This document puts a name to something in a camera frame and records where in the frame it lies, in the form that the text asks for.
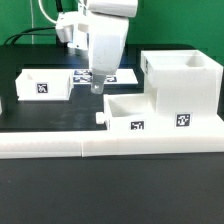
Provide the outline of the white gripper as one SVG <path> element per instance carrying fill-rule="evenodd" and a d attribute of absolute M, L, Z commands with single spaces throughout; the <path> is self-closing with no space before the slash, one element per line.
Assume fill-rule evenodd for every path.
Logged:
<path fill-rule="evenodd" d="M 104 75 L 114 75 L 125 46 L 129 20 L 125 17 L 92 14 L 89 24 L 89 68 L 91 92 L 102 94 Z"/>

